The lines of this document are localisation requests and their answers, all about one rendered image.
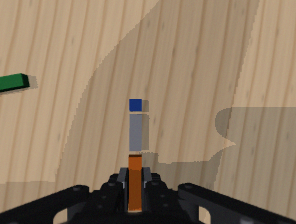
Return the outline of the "grey rod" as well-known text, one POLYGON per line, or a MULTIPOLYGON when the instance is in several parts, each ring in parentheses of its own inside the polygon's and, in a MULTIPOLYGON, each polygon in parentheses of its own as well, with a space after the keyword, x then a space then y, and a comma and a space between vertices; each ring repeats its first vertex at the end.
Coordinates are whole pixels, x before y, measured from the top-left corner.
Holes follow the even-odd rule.
POLYGON ((142 114, 129 115, 129 151, 142 151, 142 114))

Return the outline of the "orange rod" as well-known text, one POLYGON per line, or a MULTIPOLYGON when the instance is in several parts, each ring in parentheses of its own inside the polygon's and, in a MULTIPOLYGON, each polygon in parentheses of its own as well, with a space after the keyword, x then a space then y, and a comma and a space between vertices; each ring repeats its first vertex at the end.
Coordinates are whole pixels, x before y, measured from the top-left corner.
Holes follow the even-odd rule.
POLYGON ((141 169, 142 154, 129 154, 129 211, 142 210, 141 204, 141 169))

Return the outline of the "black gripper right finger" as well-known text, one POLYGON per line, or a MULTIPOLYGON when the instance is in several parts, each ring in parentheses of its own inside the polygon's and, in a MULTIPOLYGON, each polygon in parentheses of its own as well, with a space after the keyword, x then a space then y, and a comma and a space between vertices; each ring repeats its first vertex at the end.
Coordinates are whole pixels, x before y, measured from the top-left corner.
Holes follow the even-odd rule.
POLYGON ((141 169, 141 204, 142 211, 197 224, 205 224, 199 220, 199 206, 208 210, 210 224, 296 224, 291 218, 192 183, 178 185, 178 191, 168 189, 150 167, 141 169))

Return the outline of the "green rod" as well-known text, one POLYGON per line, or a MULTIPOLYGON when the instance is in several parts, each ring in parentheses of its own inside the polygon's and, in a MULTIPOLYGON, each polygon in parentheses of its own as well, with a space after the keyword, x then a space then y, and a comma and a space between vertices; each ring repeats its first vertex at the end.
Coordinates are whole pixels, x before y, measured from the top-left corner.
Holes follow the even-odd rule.
POLYGON ((19 73, 0 77, 0 93, 30 87, 28 75, 19 73))

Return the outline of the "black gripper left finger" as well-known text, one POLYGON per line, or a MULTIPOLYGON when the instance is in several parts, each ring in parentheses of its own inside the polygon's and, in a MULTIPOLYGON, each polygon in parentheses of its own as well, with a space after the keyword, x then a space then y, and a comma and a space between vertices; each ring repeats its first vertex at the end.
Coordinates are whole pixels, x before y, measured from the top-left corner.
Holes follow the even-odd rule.
POLYGON ((53 224, 55 215, 67 209, 67 221, 116 211, 128 212, 129 169, 121 167, 100 190, 75 185, 0 213, 0 224, 53 224))

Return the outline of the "small blue block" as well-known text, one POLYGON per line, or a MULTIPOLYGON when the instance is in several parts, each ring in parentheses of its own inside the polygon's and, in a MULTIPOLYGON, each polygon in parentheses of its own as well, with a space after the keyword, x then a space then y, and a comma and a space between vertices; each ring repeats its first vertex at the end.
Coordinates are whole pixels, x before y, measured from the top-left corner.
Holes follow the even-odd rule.
POLYGON ((142 111, 142 99, 129 99, 129 111, 142 111))

